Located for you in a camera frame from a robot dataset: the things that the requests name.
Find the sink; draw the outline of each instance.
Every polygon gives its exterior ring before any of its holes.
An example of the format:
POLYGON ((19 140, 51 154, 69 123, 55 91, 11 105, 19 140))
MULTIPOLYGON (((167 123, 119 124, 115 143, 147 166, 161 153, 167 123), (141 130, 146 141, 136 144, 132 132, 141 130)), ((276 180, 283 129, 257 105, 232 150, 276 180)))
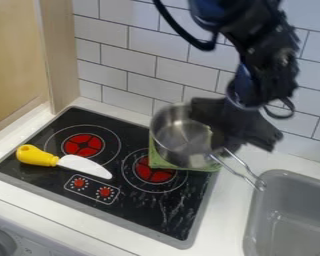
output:
POLYGON ((320 181, 284 170, 262 174, 243 239, 245 256, 320 256, 320 181))

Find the stove control knob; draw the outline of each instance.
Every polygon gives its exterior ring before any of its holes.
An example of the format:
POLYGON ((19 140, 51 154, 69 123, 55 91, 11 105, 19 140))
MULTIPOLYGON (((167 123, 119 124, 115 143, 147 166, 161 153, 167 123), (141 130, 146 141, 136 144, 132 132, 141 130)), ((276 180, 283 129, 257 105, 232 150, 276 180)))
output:
POLYGON ((108 197, 111 194, 110 188, 108 187, 103 187, 99 189, 99 193, 101 197, 108 197))
POLYGON ((76 188, 82 188, 85 185, 85 181, 82 179, 76 179, 73 184, 76 188))
POLYGON ((17 245, 13 238, 0 230, 0 256, 12 256, 15 254, 17 245))

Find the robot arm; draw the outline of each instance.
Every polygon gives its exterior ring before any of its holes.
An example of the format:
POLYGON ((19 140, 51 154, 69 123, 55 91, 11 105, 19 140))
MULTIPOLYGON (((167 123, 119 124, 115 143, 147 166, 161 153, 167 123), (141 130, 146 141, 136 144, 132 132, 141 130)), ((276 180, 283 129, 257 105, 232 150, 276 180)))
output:
POLYGON ((218 33, 234 44, 241 64, 227 95, 236 105, 259 108, 292 96, 297 88, 299 39, 278 9, 280 0, 188 0, 192 18, 212 32, 209 42, 195 39, 176 23, 160 0, 153 1, 173 29, 198 49, 213 50, 218 33))
POLYGON ((280 0, 188 0, 191 16, 202 29, 211 32, 208 42, 185 31, 167 11, 161 0, 153 0, 172 28, 194 47, 212 51, 219 33, 230 40, 240 54, 236 76, 225 99, 191 102, 191 118, 224 132, 225 145, 238 150, 251 143, 272 151, 283 134, 260 114, 264 107, 273 118, 288 118, 294 105, 288 99, 297 88, 296 52, 299 39, 279 10, 280 0), (291 109, 287 116, 271 113, 266 104, 280 99, 291 109))

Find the white countertop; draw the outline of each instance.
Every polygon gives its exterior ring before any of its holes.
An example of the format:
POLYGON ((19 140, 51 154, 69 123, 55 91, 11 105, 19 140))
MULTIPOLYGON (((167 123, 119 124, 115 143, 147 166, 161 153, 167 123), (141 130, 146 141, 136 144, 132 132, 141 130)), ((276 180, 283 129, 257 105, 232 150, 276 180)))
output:
MULTIPOLYGON (((85 98, 78 98, 73 105, 143 125, 150 121, 149 116, 85 98)), ((47 105, 42 105, 0 132, 0 158, 53 117, 47 105)), ((238 155, 256 174, 286 169, 320 179, 320 163, 317 162, 278 152, 269 154, 252 146, 243 147, 238 155)), ((242 171, 237 164, 230 165, 242 171)), ((251 196, 252 187, 222 169, 196 241, 188 250, 175 249, 2 181, 0 216, 88 255, 242 256, 251 196)))

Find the white knife blade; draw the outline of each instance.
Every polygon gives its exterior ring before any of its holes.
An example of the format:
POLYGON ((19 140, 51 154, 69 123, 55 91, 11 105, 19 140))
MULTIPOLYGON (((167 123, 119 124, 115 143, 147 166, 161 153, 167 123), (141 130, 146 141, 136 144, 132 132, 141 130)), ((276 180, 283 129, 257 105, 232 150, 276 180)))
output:
POLYGON ((112 178, 112 174, 103 166, 97 164, 94 161, 76 155, 63 156, 57 162, 57 165, 97 176, 106 180, 110 180, 112 178))

